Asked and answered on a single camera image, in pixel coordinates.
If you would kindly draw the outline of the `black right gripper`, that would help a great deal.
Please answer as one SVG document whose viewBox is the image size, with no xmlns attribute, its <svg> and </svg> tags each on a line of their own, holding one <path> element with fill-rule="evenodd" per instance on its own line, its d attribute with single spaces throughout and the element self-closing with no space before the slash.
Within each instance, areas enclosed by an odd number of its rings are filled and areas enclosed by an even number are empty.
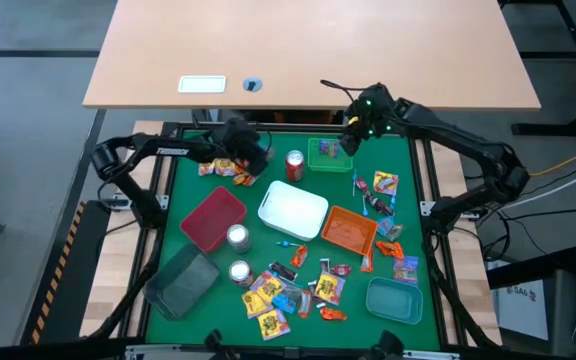
<svg viewBox="0 0 576 360">
<path fill-rule="evenodd" d="M 354 156 L 362 140 L 367 140 L 374 135 L 372 118 L 350 111 L 344 112 L 346 126 L 340 137 L 340 146 L 348 156 Z"/>
</svg>

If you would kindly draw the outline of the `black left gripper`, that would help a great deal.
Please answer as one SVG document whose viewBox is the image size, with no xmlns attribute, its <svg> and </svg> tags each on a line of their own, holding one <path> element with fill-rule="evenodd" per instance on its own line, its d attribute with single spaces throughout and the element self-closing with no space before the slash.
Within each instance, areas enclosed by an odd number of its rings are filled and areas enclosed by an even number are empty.
<svg viewBox="0 0 576 360">
<path fill-rule="evenodd" d="M 259 176 L 268 166 L 271 149 L 262 148 L 261 136 L 245 120 L 231 118 L 216 130 L 216 138 L 229 154 L 246 160 L 244 170 L 251 176 Z"/>
</svg>

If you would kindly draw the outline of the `green plastic basket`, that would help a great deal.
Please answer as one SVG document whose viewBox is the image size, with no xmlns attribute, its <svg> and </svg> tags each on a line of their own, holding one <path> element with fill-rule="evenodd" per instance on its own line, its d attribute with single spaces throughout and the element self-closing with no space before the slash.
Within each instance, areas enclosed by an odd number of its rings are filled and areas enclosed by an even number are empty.
<svg viewBox="0 0 576 360">
<path fill-rule="evenodd" d="M 353 159 L 344 152 L 341 146 L 340 146 L 341 151 L 337 158 L 321 156 L 318 150 L 318 141 L 320 139 L 332 139 L 332 138 L 310 138 L 308 140 L 307 164 L 311 170 L 319 172 L 344 173 L 353 169 Z"/>
</svg>

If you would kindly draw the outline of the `yellow purple candy pack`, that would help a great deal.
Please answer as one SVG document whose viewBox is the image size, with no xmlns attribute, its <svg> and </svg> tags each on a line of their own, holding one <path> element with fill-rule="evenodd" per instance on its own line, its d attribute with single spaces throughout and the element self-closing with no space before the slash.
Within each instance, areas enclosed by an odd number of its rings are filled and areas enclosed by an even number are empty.
<svg viewBox="0 0 576 360">
<path fill-rule="evenodd" d="M 373 189 L 377 193 L 395 196 L 399 184 L 399 176 L 382 171 L 376 171 L 373 177 Z"/>
</svg>

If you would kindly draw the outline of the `silver can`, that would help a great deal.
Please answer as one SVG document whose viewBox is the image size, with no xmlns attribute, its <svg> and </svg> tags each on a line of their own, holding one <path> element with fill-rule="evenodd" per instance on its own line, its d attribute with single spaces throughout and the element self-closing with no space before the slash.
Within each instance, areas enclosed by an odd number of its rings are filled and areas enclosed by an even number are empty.
<svg viewBox="0 0 576 360">
<path fill-rule="evenodd" d="M 250 249 L 251 242 L 249 239 L 249 232 L 244 225 L 232 225 L 227 231 L 226 239 L 229 245 L 237 253 L 246 253 Z"/>
</svg>

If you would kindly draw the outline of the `red Coca-Cola can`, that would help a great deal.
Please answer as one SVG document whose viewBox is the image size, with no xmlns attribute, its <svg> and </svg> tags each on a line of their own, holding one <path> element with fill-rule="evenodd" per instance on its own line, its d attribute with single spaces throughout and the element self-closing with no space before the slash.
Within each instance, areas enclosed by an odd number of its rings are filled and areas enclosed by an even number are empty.
<svg viewBox="0 0 576 360">
<path fill-rule="evenodd" d="M 285 156 L 285 173 L 290 182 L 298 182 L 303 178 L 304 155 L 299 150 L 291 150 Z"/>
<path fill-rule="evenodd" d="M 254 282 L 252 268 L 243 260 L 234 261 L 230 265 L 229 277 L 235 284 L 242 287 L 249 287 Z"/>
</svg>

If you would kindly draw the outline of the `green table mat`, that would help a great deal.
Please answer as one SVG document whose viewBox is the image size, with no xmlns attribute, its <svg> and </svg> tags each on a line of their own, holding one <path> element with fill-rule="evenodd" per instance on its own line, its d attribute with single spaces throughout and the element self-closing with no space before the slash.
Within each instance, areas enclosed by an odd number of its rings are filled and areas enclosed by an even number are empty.
<svg viewBox="0 0 576 360">
<path fill-rule="evenodd" d="M 383 330 L 397 335 L 407 348 L 413 350 L 438 350 L 439 340 L 432 304 L 431 288 L 423 251 L 422 231 L 418 215 L 418 200 L 413 179 L 408 141 L 399 137 L 386 137 L 364 141 L 353 157 L 353 166 L 358 175 L 367 182 L 374 172 L 384 171 L 399 175 L 396 196 L 395 220 L 404 226 L 399 238 L 405 255 L 419 257 L 418 287 L 423 293 L 422 319 L 416 325 L 384 319 L 370 313 L 365 306 L 367 287 L 375 277 L 393 279 L 393 258 L 383 256 L 375 249 L 374 270 L 364 273 L 359 270 L 361 255 L 334 245 L 319 236 L 307 244 L 308 257 L 297 269 L 298 284 L 317 280 L 320 274 L 319 259 L 329 258 L 331 265 L 347 264 L 351 273 L 342 291 L 339 306 L 347 315 L 346 321 L 326 321 L 313 309 L 309 317 L 300 318 L 296 313 L 287 314 L 291 332 L 264 341 L 259 323 L 248 319 L 241 295 L 243 287 L 233 283 L 227 274 L 229 266 L 238 259 L 247 261 L 254 275 L 277 261 L 289 265 L 295 253 L 293 248 L 282 248 L 276 242 L 302 243 L 292 236 L 266 226 L 257 211 L 264 195 L 275 180 L 286 181 L 283 157 L 290 150 L 299 150 L 307 156 L 308 140 L 315 137 L 335 137 L 299 133 L 275 133 L 272 135 L 273 157 L 258 180 L 251 187 L 233 186 L 232 178 L 199 176 L 198 164 L 187 159 L 178 160 L 172 200 L 164 235 L 161 264 L 163 266 L 186 243 L 190 242 L 182 232 L 182 220 L 199 205 L 215 188 L 223 186 L 247 208 L 244 225 L 248 228 L 252 246 L 249 252 L 237 254 L 228 244 L 222 244 L 210 252 L 210 258 L 219 267 L 219 281 L 203 296 L 197 305 L 179 321 L 167 321 L 157 311 L 150 315 L 146 332 L 148 343 L 178 343 L 204 345 L 204 339 L 214 329 L 222 334 L 222 342 L 233 346 L 302 347 L 317 349 L 360 349 L 365 350 L 377 343 Z M 362 199 L 359 193 L 352 195 L 353 171 L 347 173 L 313 172 L 305 166 L 303 180 L 291 184 L 305 191 L 322 196 L 330 206 L 340 206 L 361 215 Z"/>
</svg>

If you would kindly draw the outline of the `white plastic bin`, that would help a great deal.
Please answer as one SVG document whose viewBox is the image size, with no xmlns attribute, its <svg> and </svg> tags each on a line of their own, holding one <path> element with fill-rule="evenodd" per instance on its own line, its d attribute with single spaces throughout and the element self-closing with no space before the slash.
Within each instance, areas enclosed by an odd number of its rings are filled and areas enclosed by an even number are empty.
<svg viewBox="0 0 576 360">
<path fill-rule="evenodd" d="M 328 208 L 329 203 L 322 196 L 273 181 L 257 214 L 268 227 L 309 242 L 318 236 Z"/>
</svg>

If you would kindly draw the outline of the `red plastic bin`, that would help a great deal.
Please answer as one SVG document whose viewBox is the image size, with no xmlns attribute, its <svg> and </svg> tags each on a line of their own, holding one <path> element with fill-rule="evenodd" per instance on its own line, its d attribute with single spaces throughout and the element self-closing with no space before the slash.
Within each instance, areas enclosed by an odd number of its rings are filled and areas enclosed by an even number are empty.
<svg viewBox="0 0 576 360">
<path fill-rule="evenodd" d="M 246 206 L 219 186 L 182 220 L 180 229 L 203 252 L 209 253 L 225 241 L 232 225 L 244 222 L 246 214 Z"/>
</svg>

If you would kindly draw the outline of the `orange plastic basket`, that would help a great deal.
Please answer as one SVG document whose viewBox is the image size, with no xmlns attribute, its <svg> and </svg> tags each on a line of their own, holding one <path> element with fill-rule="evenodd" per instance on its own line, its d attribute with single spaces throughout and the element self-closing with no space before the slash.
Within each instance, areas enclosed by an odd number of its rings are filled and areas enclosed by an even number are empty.
<svg viewBox="0 0 576 360">
<path fill-rule="evenodd" d="M 334 205 L 325 221 L 321 237 L 360 255 L 368 255 L 378 224 L 369 218 Z"/>
</svg>

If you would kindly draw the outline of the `white rectangular tray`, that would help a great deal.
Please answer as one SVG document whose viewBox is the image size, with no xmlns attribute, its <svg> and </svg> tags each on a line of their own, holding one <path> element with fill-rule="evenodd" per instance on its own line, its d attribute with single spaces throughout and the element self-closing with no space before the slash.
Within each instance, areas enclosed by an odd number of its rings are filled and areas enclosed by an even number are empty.
<svg viewBox="0 0 576 360">
<path fill-rule="evenodd" d="M 178 92 L 182 94 L 219 94 L 226 89 L 227 78 L 223 75 L 181 76 Z"/>
</svg>

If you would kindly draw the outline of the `light wooden desk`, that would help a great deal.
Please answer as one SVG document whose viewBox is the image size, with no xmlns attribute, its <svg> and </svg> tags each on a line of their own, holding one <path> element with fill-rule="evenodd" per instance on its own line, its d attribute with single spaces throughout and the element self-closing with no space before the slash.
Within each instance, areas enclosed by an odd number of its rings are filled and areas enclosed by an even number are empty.
<svg viewBox="0 0 576 360">
<path fill-rule="evenodd" d="M 226 89 L 179 93 L 186 75 Z M 433 109 L 540 108 L 496 0 L 118 0 L 83 103 L 342 109 L 378 82 Z"/>
</svg>

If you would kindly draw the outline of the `dark grey plastic bin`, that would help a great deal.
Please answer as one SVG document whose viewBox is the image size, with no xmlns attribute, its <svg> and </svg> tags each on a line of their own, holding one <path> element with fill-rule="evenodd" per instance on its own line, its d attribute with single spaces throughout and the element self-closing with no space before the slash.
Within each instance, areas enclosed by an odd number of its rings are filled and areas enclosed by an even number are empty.
<svg viewBox="0 0 576 360">
<path fill-rule="evenodd" d="M 194 243 L 182 247 L 144 287 L 144 297 L 166 320 L 181 320 L 220 277 L 216 264 Z"/>
</svg>

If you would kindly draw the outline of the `teal plastic bin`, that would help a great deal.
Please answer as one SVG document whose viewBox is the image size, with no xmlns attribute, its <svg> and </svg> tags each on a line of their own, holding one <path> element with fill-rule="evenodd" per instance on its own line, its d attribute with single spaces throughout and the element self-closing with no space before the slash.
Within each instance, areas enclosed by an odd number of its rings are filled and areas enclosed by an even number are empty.
<svg viewBox="0 0 576 360">
<path fill-rule="evenodd" d="M 422 319 L 423 293 L 416 286 L 376 277 L 368 283 L 365 305 L 378 317 L 416 325 Z"/>
</svg>

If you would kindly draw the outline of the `black yellow hazard ramp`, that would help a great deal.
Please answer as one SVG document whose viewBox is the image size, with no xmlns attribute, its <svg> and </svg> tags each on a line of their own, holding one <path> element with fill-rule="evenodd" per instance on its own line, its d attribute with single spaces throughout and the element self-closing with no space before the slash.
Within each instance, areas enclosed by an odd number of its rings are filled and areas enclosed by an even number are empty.
<svg viewBox="0 0 576 360">
<path fill-rule="evenodd" d="M 70 342 L 80 329 L 110 212 L 97 201 L 77 206 L 67 233 L 55 242 L 20 343 Z"/>
</svg>

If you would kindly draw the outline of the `white cardboard box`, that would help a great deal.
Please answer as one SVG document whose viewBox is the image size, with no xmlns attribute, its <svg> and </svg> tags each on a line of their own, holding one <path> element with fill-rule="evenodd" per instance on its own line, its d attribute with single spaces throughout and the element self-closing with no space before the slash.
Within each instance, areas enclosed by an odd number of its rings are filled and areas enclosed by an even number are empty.
<svg viewBox="0 0 576 360">
<path fill-rule="evenodd" d="M 502 329 L 549 339 L 542 280 L 495 289 L 492 295 Z"/>
</svg>

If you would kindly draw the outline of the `black aluminium table frame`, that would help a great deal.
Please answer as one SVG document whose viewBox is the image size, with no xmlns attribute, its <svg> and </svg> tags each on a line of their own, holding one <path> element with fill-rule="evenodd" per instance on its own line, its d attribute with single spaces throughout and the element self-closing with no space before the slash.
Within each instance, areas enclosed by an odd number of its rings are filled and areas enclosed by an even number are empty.
<svg viewBox="0 0 576 360">
<path fill-rule="evenodd" d="M 149 192 L 160 190 L 170 198 L 165 214 L 166 224 L 155 235 L 153 271 L 157 271 L 188 244 L 189 239 L 181 229 L 182 220 L 218 187 L 228 190 L 247 208 L 244 223 L 251 232 L 253 245 L 243 257 L 254 270 L 260 272 L 273 261 L 282 264 L 288 262 L 289 253 L 275 244 L 283 239 L 283 233 L 264 225 L 257 216 L 257 208 L 270 183 L 285 177 L 283 155 L 293 149 L 306 151 L 309 139 L 334 138 L 341 129 L 332 125 L 266 124 L 260 125 L 258 130 L 263 144 L 272 146 L 275 155 L 251 187 L 235 186 L 224 177 L 200 177 L 197 164 L 190 160 L 153 155 L 140 161 L 140 167 L 148 173 L 147 178 L 140 181 L 140 186 Z M 365 306 L 369 282 L 376 277 L 392 276 L 391 259 L 376 255 L 373 273 L 362 273 L 356 268 L 360 263 L 356 253 L 321 238 L 313 240 L 308 248 L 307 262 L 298 271 L 300 282 L 318 276 L 318 261 L 321 258 L 329 258 L 335 264 L 347 263 L 354 268 L 342 292 L 340 305 L 348 316 L 346 321 L 326 321 L 318 313 L 306 319 L 291 315 L 288 318 L 290 333 L 263 340 L 257 322 L 247 318 L 244 313 L 239 298 L 241 287 L 226 276 L 229 265 L 238 256 L 226 245 L 220 245 L 209 255 L 220 269 L 220 278 L 183 319 L 167 321 L 152 306 L 131 303 L 126 306 L 112 333 L 116 337 L 147 345 L 172 344 L 181 350 L 202 351 L 206 348 L 205 338 L 217 329 L 222 336 L 222 345 L 236 353 L 282 360 L 357 358 L 378 342 L 383 331 L 398 336 L 408 350 L 455 352 L 462 349 L 448 341 L 453 322 L 444 317 L 448 308 L 440 301 L 442 293 L 429 274 L 425 260 L 420 262 L 419 279 L 419 288 L 423 293 L 422 318 L 415 325 L 406 325 L 378 317 Z"/>
</svg>

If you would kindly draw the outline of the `black desk leg frame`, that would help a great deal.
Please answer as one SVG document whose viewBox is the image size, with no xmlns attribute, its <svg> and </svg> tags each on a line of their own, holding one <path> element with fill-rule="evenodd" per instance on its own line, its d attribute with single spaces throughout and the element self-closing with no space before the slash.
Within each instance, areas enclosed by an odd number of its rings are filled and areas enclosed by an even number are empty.
<svg viewBox="0 0 576 360">
<path fill-rule="evenodd" d="M 501 9 L 506 5 L 555 7 L 576 46 L 576 23 L 564 5 L 564 0 L 497 0 L 497 2 Z M 576 60 L 576 49 L 574 51 L 520 51 L 519 54 L 523 60 Z M 576 118 L 565 124 L 515 123 L 511 125 L 511 131 L 519 136 L 576 137 Z"/>
</svg>

